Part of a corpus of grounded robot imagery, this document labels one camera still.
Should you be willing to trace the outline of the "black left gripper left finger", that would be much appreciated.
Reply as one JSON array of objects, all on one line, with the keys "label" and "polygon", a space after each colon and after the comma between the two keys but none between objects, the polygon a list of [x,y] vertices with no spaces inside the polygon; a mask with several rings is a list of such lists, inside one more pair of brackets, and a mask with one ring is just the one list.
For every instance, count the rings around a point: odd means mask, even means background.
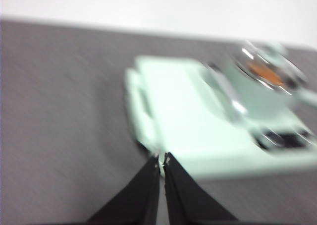
[{"label": "black left gripper left finger", "polygon": [[158,155],[153,155],[131,181],[87,222],[92,225],[155,225],[159,177]]}]

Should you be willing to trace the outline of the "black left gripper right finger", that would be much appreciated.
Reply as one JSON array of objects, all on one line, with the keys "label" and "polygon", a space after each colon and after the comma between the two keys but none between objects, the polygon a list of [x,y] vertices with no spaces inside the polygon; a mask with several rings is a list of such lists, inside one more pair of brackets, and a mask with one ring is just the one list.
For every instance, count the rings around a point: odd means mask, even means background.
[{"label": "black left gripper right finger", "polygon": [[171,225],[234,224],[238,219],[206,193],[169,152],[164,156],[165,196]]}]

